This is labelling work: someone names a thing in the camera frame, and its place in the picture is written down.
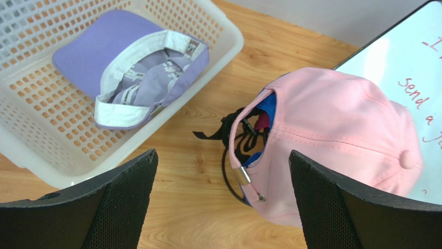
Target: purple cap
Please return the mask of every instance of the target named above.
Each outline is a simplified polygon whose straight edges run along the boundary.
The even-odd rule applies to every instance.
[[[131,129],[178,99],[209,64],[208,46],[125,10],[111,10],[52,58],[91,98],[99,127]]]

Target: wooden table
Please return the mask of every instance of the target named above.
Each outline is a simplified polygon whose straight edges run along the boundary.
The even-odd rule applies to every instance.
[[[150,148],[160,158],[139,248],[307,248],[301,229],[269,223],[231,195],[220,169],[221,141],[199,140],[192,131],[212,134],[222,117],[246,106],[280,75],[306,66],[332,68],[357,48],[231,3],[213,2],[241,30],[245,45],[127,159]],[[52,191],[56,189],[0,155],[0,202],[37,199]]]

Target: white wall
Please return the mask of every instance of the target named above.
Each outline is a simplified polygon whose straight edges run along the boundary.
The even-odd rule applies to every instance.
[[[363,46],[427,0],[227,0]]]

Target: baseball cap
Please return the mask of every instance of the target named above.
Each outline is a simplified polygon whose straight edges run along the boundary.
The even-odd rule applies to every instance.
[[[111,10],[57,50],[55,68],[95,99],[99,127],[131,129],[178,99],[209,64],[209,47],[126,10]]]
[[[338,173],[403,197],[423,170],[408,109],[358,76],[301,68],[265,86],[233,116],[227,124],[229,134],[218,136],[227,144],[247,204],[276,224],[302,227],[288,160],[293,149]],[[254,131],[244,125],[252,116],[259,116]],[[261,152],[244,157],[235,147],[240,123],[250,134],[271,127]]]

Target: basket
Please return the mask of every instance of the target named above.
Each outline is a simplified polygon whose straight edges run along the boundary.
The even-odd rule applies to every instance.
[[[103,13],[125,9],[210,46],[211,62],[181,98],[129,131],[100,129],[94,102],[51,64],[52,54]],[[119,165],[242,49],[238,28],[210,0],[0,2],[0,153],[56,188]]]

